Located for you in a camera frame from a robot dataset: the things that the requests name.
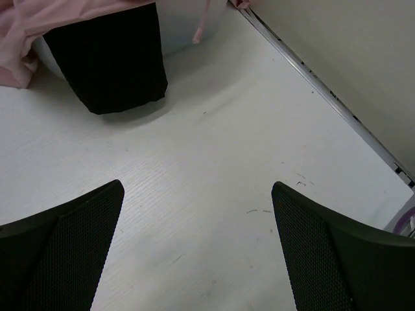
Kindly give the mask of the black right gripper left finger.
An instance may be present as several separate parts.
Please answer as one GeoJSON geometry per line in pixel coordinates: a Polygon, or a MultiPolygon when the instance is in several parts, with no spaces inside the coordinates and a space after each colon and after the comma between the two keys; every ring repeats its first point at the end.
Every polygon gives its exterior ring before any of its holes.
{"type": "Polygon", "coordinates": [[[113,180],[1,226],[2,310],[90,310],[125,190],[113,180]]]}

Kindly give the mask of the pink trousers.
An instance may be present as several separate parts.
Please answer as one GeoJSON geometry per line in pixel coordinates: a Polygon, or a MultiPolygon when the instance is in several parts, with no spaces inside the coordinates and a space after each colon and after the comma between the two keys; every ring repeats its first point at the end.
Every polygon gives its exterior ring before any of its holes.
{"type": "MultiPolygon", "coordinates": [[[[155,1],[164,55],[215,31],[227,1],[155,1]]],[[[26,88],[37,69],[33,41],[57,27],[147,5],[147,1],[2,1],[1,85],[26,88]]]]}

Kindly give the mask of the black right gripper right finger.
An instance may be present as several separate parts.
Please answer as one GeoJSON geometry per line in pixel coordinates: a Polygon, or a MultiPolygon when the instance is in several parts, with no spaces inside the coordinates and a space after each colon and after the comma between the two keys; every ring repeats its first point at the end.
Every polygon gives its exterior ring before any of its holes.
{"type": "Polygon", "coordinates": [[[362,224],[282,182],[271,195],[297,310],[414,309],[414,239],[362,224]]]}

